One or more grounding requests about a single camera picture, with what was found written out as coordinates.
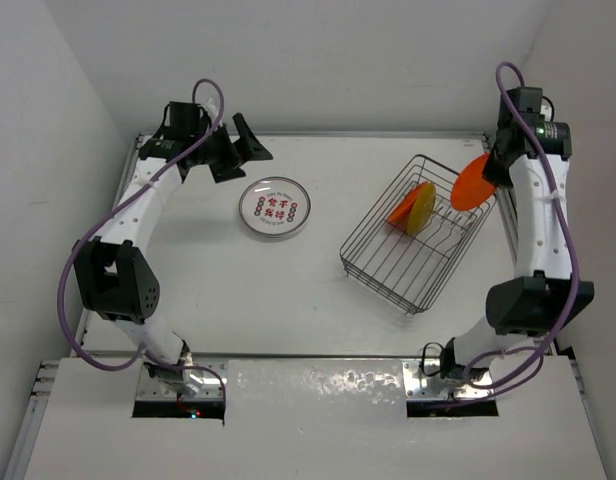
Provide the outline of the orange plate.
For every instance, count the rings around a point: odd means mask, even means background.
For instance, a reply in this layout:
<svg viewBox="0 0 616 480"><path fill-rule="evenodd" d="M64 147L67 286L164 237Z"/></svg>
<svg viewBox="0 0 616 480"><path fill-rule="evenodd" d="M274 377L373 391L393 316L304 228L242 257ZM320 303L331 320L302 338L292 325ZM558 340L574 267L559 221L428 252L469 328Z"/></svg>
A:
<svg viewBox="0 0 616 480"><path fill-rule="evenodd" d="M483 170L490 157L484 153L472 160L453 183L450 201L457 211L469 211L486 202L496 187L484 179Z"/></svg>
<svg viewBox="0 0 616 480"><path fill-rule="evenodd" d="M387 222L391 225L398 225L403 222L408 215L410 214L415 201L420 195L421 190L426 185L426 182L423 182L417 185L414 189L412 189L399 203L399 205L393 210L390 216L387 219Z"/></svg>

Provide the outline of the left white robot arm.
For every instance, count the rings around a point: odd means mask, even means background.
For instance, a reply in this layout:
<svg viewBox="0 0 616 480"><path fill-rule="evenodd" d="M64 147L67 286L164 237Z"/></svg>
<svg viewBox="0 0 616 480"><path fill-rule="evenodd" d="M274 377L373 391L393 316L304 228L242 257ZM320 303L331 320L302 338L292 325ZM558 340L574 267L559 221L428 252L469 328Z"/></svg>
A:
<svg viewBox="0 0 616 480"><path fill-rule="evenodd" d="M165 107L161 125L137 151L119 205L88 234L73 263L84 307L168 365L179 363L186 343L157 311L161 287L146 258L165 205L197 166L222 183L245 177L245 163L273 157L242 114L233 116L235 138L218 115L198 103Z"/></svg>

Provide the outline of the yellow plate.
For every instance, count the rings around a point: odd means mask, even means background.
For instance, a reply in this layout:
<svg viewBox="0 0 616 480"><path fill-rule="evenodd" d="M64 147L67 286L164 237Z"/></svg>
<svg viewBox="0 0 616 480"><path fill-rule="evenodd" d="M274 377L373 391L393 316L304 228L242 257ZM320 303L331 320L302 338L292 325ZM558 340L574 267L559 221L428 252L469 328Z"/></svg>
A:
<svg viewBox="0 0 616 480"><path fill-rule="evenodd" d="M416 236L427 224L436 202L436 187L432 183L422 184L410 211L406 231Z"/></svg>

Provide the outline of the white plate red characters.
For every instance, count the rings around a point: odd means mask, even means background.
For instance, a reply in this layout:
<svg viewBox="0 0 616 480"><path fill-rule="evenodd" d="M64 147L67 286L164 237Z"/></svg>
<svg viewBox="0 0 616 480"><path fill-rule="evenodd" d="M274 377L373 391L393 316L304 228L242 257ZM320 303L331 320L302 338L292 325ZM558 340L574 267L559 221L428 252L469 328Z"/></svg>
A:
<svg viewBox="0 0 616 480"><path fill-rule="evenodd" d="M307 190L280 176L260 179L242 193L238 213L247 229L266 233L302 229L312 210Z"/></svg>

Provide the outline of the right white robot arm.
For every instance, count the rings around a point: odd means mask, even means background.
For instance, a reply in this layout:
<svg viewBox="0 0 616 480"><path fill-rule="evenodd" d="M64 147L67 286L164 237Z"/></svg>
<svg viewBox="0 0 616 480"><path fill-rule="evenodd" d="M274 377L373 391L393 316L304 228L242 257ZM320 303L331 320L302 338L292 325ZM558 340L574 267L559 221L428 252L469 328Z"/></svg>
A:
<svg viewBox="0 0 616 480"><path fill-rule="evenodd" d="M514 275L490 288L484 317L443 348L439 375L446 381L479 377L495 354L560 331L594 298L593 283L580 279L571 260L570 128L547 119L542 100L535 87L516 87L501 96L496 141L480 176L514 195Z"/></svg>

